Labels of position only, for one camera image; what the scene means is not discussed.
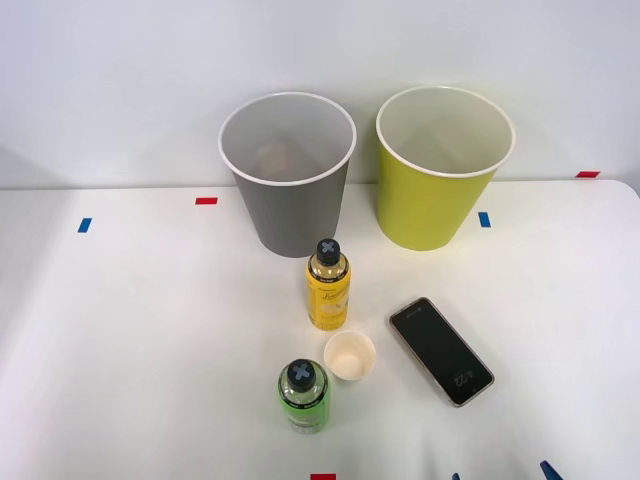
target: paper cup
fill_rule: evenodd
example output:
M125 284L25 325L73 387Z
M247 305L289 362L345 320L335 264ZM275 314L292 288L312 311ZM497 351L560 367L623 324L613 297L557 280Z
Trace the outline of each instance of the paper cup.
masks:
M260 241L285 257L309 256L335 236L355 144L341 106L299 92L241 106L218 139Z
M497 105L454 87L394 95L380 108L376 131L378 223L413 250L451 240L515 144L511 120Z
M334 335L324 347L324 363L343 380L361 380L373 369L376 348L366 335L345 331Z

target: gray cup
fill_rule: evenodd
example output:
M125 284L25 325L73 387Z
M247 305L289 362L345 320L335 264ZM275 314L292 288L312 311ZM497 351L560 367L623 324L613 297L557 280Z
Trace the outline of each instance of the gray cup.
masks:
M335 235L355 144L340 105L299 92L241 106L218 138L260 241L285 257L311 255Z

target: yellow bottle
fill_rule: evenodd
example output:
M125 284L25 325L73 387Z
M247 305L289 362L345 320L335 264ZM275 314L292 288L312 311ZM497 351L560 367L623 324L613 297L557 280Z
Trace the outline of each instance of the yellow bottle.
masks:
M351 265L332 238L318 243L307 264L309 316L320 330L340 328L347 319Z

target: cup rim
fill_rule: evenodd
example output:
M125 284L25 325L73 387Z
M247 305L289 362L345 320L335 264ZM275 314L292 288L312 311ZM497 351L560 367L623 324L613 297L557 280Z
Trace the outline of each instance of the cup rim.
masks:
M485 168L483 170L478 170L476 172L444 173L444 172L438 172L436 170L429 170L428 168L420 167L420 166L418 166L418 165L416 165L414 163L411 163L409 160L406 160L405 158L403 158L400 154L398 154L393 148L391 148L389 146L387 141L384 139L384 135L382 134L382 131L380 130L380 119L382 118L384 110L387 108L387 106L389 106L397 98L399 98L399 97L401 97L403 95L406 95L408 93L412 93L412 92L415 92L417 90L436 90L436 89L455 90L457 92L465 93L465 94L471 95L473 97L479 98L483 102L485 102L485 103L491 105L493 108L495 108L496 111L502 116L502 118L505 119L505 121L507 122L507 125L509 125L509 130L511 132L511 146L509 147L509 150L507 151L507 153L504 155L504 157L499 162L496 162L493 165L491 165L490 167ZM497 170L502 164L504 164L509 159L509 157L511 156L511 153L513 152L513 148L514 148L514 146L516 144L516 130L515 130L515 127L513 126L513 122L511 121L509 116L504 112L504 110L502 110L498 105L493 103L488 98L483 97L482 95L480 95L478 93L475 93L475 92L472 92L471 90L466 90L466 89L460 88L460 87L453 87L453 86L450 86L450 85L420 85L420 86L417 86L417 87L407 88L406 90L402 90L402 91L396 93L395 95L391 96L389 99L387 99L386 102L384 102L382 104L382 107L380 107L380 110L378 110L378 115L376 115L376 133L378 134L378 139L380 140L380 143L382 143L382 145L385 148L385 150L387 150L391 155L393 155L393 157L396 160L399 160L400 162L404 163L407 167L409 167L409 168L411 168L413 170L417 170L418 172L426 173L428 175L433 175L433 176L436 176L436 177L445 177L445 178L471 178L471 177L479 177L479 176L484 175L486 173L493 172L493 171Z
M345 377L343 377L343 376L341 376L341 375L338 375L338 374L337 374L337 373L336 373L336 372L331 368L331 366L329 365L329 362L327 361L327 347L329 346L329 344L330 344L331 342L333 342L333 341L334 341L337 337L339 337L340 335L344 335L344 334L346 334L346 333L355 333L357 336L359 336L359 337L361 337L362 339L364 339L364 340L365 340L365 342L366 342L366 343L368 343L368 344L369 344L369 346L371 346L371 348L373 349L373 361L371 362L371 365L369 365L369 369L367 370L367 372L366 372L364 375L361 375L361 376L356 377L356 378L345 378ZM369 336L368 336L368 335L366 335L366 334L364 334L364 333L362 333L362 332L359 332L358 330L344 330L344 331L342 331L342 332L338 332L338 333L336 333L335 335L332 335L332 336L331 336L331 338L327 341L327 343L326 343L326 344L325 344L325 346L324 346L324 352L323 352L322 358L323 358L323 360L324 360L324 364L327 366L327 368L329 369L329 371L330 371L331 373L333 373L336 377L341 378L342 380L345 380L345 381L347 381L347 382L355 382L355 381L358 381L358 380L362 380L363 378L367 377L367 376L371 373L371 371L373 370L373 367L376 365L376 360L377 360L377 358L378 358L378 352L376 351L376 346L375 346L375 344L373 343L373 340L371 340L371 339L369 338Z
M294 181L291 181L291 182L274 182L274 181L271 181L271 180L263 180L261 178L254 177L252 175L249 175L249 174L243 172L242 170L240 170L238 167L236 167L227 158L227 155L224 152L224 148L222 148L222 136L224 135L224 131L227 128L227 125L229 124L231 119L233 117L235 117L241 110L244 110L245 108L249 107L250 105L253 105L254 103L261 102L261 101L266 100L268 98L285 96L285 95L310 97L310 98L314 98L316 100L321 100L321 101L326 102L329 105L335 107L340 113L342 113L345 116L345 118L349 122L349 125L351 126L351 133L352 133L351 146L349 147L349 150L347 151L346 155L344 156L344 158L342 160L340 160L336 165L331 167L329 170L321 173L320 175L316 175L315 177L305 178L303 180L294 180ZM322 180L323 178L328 177L329 175L331 175L331 174L337 172L338 170L340 170L344 166L344 164L349 161L349 158L351 158L351 155L353 154L353 150L356 147L356 141L357 141L356 125L353 122L353 119L351 118L351 115L349 115L349 113L343 107L338 105L333 100L329 100L328 98L323 97L321 95L316 95L315 93L295 92L295 91L277 92L277 93L269 93L267 95L263 95L261 97L254 98L253 100L249 100L248 102L243 103L242 105L237 107L233 112L231 112L229 114L229 116L225 119L225 121L222 123L222 126L220 127L220 131L218 132L218 151L220 152L220 155L222 156L222 160L227 165L227 167L229 167L232 172L234 172L237 175L240 175L245 180L249 180L250 182L253 182L253 183L259 183L261 185L267 185L267 186L270 186L270 187L295 187L295 186L298 186L298 185L306 185L308 183L317 182L318 180Z

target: bottle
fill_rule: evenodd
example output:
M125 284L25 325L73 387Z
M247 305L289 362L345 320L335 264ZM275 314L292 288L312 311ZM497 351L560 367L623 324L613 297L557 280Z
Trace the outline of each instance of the bottle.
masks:
M351 266L332 238L318 243L307 264L309 317L320 330L340 328L347 319Z
M278 393L291 427L298 433L316 433L329 421L329 377L313 360L298 359L284 367Z

